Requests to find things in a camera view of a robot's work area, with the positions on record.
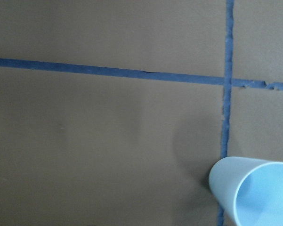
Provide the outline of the light blue cup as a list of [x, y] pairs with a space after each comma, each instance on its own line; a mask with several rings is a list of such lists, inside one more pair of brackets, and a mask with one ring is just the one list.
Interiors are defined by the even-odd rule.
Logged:
[[283, 226], [283, 162], [226, 157], [210, 170], [209, 186], [237, 226]]

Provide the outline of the blue tape strip centre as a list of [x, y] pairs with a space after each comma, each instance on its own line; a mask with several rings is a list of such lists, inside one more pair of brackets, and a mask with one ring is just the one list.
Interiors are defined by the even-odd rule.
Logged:
[[233, 75], [234, 51], [234, 0], [226, 1], [226, 35], [225, 35], [225, 61], [223, 81], [223, 122], [221, 133], [220, 158], [227, 157], [228, 142], [230, 138], [231, 92]]

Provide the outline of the blue tape strip middle row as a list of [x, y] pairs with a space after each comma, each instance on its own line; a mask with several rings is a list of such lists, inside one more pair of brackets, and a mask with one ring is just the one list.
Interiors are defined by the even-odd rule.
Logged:
[[0, 58], [0, 67], [64, 72], [64, 73], [82, 73], [82, 74], [104, 75], [104, 76], [113, 76], [113, 77], [158, 80], [158, 81], [187, 82], [187, 83], [198, 83], [198, 84], [209, 84], [209, 85], [224, 85], [224, 80], [225, 80], [224, 78], [215, 77], [215, 76], [146, 72], [146, 71], [131, 70], [131, 69], [109, 68], [109, 67], [88, 66], [88, 65], [74, 65], [74, 64], [7, 59], [7, 58]]

